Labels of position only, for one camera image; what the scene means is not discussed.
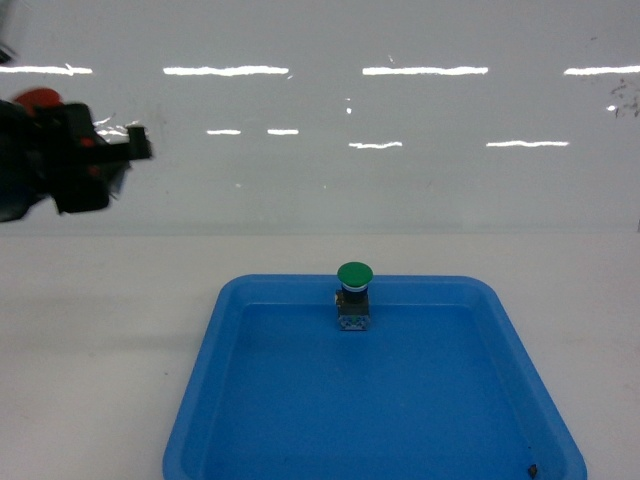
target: green button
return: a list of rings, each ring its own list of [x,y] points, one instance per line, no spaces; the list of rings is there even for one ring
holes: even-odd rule
[[[338,278],[349,287],[364,287],[373,278],[373,270],[364,263],[349,262],[338,269]]]

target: small black debris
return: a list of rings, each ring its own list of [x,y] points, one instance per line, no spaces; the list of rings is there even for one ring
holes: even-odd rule
[[[534,463],[527,469],[527,472],[531,478],[536,478],[536,475],[538,474],[538,466]]]

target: plastic tray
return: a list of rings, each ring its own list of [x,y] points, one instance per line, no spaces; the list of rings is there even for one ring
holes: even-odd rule
[[[369,330],[345,332],[339,286],[252,275],[224,287],[167,445],[167,480],[587,478],[491,288],[377,276]]]

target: white wall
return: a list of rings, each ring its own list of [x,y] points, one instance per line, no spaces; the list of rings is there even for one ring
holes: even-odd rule
[[[30,4],[12,66],[93,73],[0,73],[0,96],[46,85],[104,128],[139,120],[156,158],[107,212],[59,219],[45,203],[0,234],[637,228],[640,117],[624,105],[640,74],[563,75],[640,65],[635,0]],[[163,73],[245,65],[288,72]],[[363,75],[374,66],[488,72]],[[486,146],[507,140],[569,145]],[[349,147],[387,142],[402,146]]]

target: table surface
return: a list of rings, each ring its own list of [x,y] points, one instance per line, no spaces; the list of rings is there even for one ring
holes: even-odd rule
[[[220,288],[248,273],[492,286],[592,480],[637,476],[637,234],[11,237],[0,262],[0,478],[160,480]]]

